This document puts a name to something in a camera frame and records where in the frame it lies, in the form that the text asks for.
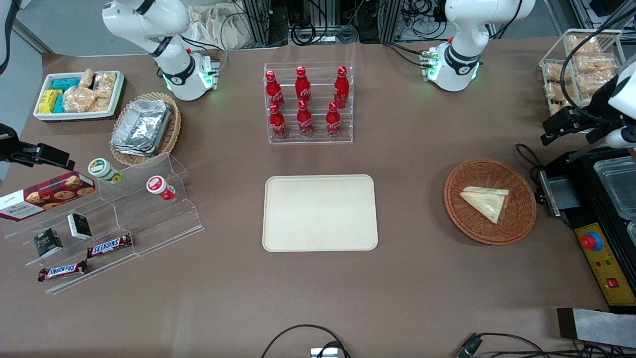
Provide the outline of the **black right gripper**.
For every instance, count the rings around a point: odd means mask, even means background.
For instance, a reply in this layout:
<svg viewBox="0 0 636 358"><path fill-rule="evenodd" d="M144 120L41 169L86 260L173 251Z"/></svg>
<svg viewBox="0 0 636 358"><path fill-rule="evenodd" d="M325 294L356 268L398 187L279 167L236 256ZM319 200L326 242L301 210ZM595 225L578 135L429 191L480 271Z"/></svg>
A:
<svg viewBox="0 0 636 358"><path fill-rule="evenodd" d="M75 161L70 159L67 152L43 143L21 143L17 132L6 124L0 124L0 161L30 168L50 165L67 171L75 169Z"/></svg>

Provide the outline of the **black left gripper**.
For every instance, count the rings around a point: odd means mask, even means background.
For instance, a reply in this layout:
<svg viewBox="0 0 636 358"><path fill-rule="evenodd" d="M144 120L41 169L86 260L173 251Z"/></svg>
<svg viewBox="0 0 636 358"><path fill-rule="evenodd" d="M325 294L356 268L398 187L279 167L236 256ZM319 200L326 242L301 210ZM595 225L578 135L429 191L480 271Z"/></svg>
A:
<svg viewBox="0 0 636 358"><path fill-rule="evenodd" d="M541 135L541 143L548 146L565 135L594 131L600 127L600 123L572 106L565 106L559 111L559 115L550 116L543 121L542 127L544 134Z"/></svg>

